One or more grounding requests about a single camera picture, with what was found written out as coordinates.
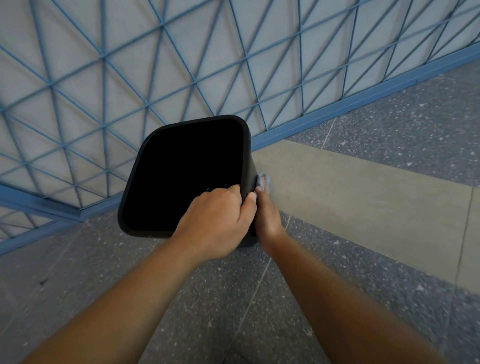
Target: person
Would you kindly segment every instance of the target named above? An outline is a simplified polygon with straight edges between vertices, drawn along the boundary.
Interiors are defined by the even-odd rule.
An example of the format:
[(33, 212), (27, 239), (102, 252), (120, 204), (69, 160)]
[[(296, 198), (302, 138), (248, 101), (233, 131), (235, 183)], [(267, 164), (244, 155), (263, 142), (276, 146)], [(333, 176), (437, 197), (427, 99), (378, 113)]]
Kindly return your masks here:
[(255, 215), (262, 249), (278, 265), (332, 363), (446, 363), (408, 325), (290, 238), (266, 192), (257, 187), (242, 204), (238, 185), (195, 198), (168, 241), (24, 363), (138, 362), (182, 283), (203, 262), (231, 253)]

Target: person's left hand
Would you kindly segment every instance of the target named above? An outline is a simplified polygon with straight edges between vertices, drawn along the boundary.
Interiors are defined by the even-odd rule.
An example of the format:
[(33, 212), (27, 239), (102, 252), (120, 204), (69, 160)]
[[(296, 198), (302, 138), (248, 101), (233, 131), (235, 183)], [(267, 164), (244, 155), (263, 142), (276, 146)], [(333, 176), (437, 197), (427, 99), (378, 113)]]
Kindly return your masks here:
[(256, 199), (250, 192), (242, 205), (239, 185), (204, 192), (192, 201), (172, 239), (187, 243), (201, 261), (223, 258), (246, 235), (257, 212)]

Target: person's right hand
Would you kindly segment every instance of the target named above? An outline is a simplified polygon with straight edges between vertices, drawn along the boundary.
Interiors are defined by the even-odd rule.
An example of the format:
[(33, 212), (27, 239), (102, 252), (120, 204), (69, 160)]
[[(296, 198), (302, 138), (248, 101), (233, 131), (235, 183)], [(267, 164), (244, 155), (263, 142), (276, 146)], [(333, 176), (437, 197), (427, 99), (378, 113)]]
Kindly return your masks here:
[(260, 240), (260, 246), (268, 254), (272, 255), (273, 246), (287, 236), (282, 226), (282, 219), (278, 208), (274, 206), (267, 192), (260, 187), (255, 189), (258, 195), (258, 210), (255, 216), (255, 230)]

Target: floor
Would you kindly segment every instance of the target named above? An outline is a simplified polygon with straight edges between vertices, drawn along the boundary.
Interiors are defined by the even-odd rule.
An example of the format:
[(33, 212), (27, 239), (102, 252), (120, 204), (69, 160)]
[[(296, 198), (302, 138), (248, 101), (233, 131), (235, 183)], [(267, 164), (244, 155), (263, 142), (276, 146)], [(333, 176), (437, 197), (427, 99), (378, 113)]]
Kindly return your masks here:
[[(277, 169), (287, 232), (459, 364), (480, 363), (479, 95), (477, 61), (254, 155)], [(275, 178), (293, 171), (290, 187)], [(2, 362), (18, 363), (161, 243), (125, 235), (111, 211), (1, 256)], [(141, 359), (328, 362), (258, 246), (195, 271)]]

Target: trash can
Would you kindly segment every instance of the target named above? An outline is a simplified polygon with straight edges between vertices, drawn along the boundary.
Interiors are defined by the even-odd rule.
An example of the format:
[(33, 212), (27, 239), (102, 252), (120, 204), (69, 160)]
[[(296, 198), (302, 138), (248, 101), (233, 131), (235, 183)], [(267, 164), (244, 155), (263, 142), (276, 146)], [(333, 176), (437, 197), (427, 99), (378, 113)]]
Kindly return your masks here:
[[(245, 201), (256, 179), (243, 119), (227, 115), (162, 126), (135, 160), (118, 211), (120, 228), (132, 236), (171, 237), (195, 197), (239, 184)], [(256, 243), (252, 223), (239, 248)]]

